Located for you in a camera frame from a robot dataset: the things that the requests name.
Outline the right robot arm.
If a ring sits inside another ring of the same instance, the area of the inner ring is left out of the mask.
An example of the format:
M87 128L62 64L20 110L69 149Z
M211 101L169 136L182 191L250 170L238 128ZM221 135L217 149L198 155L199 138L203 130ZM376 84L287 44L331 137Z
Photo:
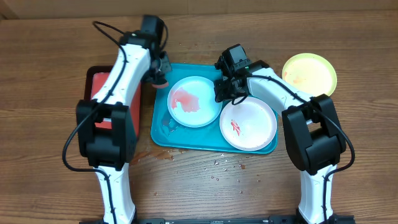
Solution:
M240 44L227 48L215 63L215 101L241 108L250 98L264 102L282 118L285 147L301 171L297 223L336 223L331 208L333 174L350 146L332 99L312 96L285 82L262 60L252 62Z

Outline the white plate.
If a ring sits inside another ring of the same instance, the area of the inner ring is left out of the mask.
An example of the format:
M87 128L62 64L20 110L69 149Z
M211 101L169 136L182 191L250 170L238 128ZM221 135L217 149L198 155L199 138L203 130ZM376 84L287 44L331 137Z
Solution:
M224 139L236 149L254 152L267 147L277 132L274 111L258 98L248 97L238 105L228 103L220 115Z

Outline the light blue rimmed plate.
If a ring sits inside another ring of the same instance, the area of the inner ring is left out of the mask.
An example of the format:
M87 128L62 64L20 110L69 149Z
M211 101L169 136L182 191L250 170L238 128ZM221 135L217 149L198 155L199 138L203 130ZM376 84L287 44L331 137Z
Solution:
M200 128L212 123L223 104L215 101L214 83L205 77L190 76L179 80L169 91L167 108L177 123Z

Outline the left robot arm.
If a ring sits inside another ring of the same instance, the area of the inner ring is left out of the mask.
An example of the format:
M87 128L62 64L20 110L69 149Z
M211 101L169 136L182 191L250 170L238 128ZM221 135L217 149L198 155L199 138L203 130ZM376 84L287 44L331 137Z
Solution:
M164 50L169 36L164 21L144 15L141 28L123 32L115 43L118 56L108 77L86 80L84 99L76 106L80 154L100 182L104 202L101 223L133 223L136 207L129 183L139 129L141 83L165 88L171 65Z

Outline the green rimmed plate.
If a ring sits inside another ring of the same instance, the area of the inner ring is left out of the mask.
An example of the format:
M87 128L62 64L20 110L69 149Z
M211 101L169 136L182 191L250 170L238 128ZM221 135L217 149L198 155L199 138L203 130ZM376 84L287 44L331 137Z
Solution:
M282 79L313 96L330 96L337 86L336 71L332 64L312 53L301 53L289 58L283 66Z

